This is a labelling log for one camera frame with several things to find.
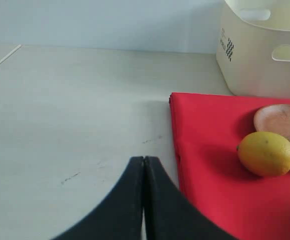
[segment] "red napkin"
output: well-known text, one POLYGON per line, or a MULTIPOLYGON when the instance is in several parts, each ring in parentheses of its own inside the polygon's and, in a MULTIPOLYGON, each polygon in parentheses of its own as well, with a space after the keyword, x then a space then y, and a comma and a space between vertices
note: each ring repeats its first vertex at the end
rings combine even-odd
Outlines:
POLYGON ((258 177, 236 146, 255 131, 255 112, 290 99, 172 93, 180 190, 216 225, 241 240, 290 240, 290 172, 258 177))

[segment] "wooden bowl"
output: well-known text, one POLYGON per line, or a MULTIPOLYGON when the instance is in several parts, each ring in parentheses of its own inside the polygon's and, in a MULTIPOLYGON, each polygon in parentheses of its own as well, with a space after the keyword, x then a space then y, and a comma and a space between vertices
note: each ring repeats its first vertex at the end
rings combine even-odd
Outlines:
POLYGON ((290 141, 290 105, 270 105, 259 109, 254 116, 258 132, 273 132, 290 141))

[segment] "table surface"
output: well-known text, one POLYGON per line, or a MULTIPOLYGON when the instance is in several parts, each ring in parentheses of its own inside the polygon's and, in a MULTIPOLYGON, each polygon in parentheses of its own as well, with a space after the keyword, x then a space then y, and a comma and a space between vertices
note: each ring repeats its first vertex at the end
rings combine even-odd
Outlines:
POLYGON ((0 240, 63 232, 131 156, 158 156, 178 185, 171 92, 231 94, 212 54, 23 45, 0 64, 0 240))

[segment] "lemon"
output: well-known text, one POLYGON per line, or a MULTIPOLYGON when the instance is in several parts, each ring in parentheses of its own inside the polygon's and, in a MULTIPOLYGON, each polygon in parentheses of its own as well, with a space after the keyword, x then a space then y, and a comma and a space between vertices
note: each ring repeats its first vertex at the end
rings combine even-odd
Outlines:
POLYGON ((240 162, 259 176, 281 176, 290 170, 290 142, 279 134, 251 133, 237 149, 240 162))

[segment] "white plastic basket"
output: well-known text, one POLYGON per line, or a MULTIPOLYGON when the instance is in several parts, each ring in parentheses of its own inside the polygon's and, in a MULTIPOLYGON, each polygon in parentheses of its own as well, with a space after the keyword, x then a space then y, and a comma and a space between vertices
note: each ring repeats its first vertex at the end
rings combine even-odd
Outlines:
POLYGON ((225 0, 217 61, 232 93, 290 98, 290 0, 225 0))

